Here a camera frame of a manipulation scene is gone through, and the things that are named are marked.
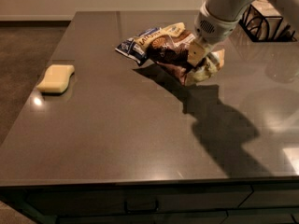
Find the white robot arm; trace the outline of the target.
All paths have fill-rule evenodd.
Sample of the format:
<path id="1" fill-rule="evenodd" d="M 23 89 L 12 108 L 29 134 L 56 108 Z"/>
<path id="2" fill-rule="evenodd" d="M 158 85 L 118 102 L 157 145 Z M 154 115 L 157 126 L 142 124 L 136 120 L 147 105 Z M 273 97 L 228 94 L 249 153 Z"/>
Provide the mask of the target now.
<path id="1" fill-rule="evenodd" d="M 206 0 L 194 22 L 196 37 L 189 46 L 188 63 L 196 66 L 229 36 L 253 1 Z M 299 29 L 299 0 L 268 1 L 294 30 Z"/>

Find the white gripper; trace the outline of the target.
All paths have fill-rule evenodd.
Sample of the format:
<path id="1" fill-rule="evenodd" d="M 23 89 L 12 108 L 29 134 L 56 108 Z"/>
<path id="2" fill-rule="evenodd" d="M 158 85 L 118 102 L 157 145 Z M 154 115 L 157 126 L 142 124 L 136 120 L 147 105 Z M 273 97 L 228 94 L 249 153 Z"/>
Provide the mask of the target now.
<path id="1" fill-rule="evenodd" d="M 237 26 L 243 12 L 239 2 L 205 2 L 199 10 L 194 27 L 197 35 L 209 45 L 223 41 Z M 196 67 L 206 56 L 205 47 L 193 40 L 189 45 L 187 62 Z M 207 55 L 213 63 L 221 62 L 221 50 L 213 49 Z"/>

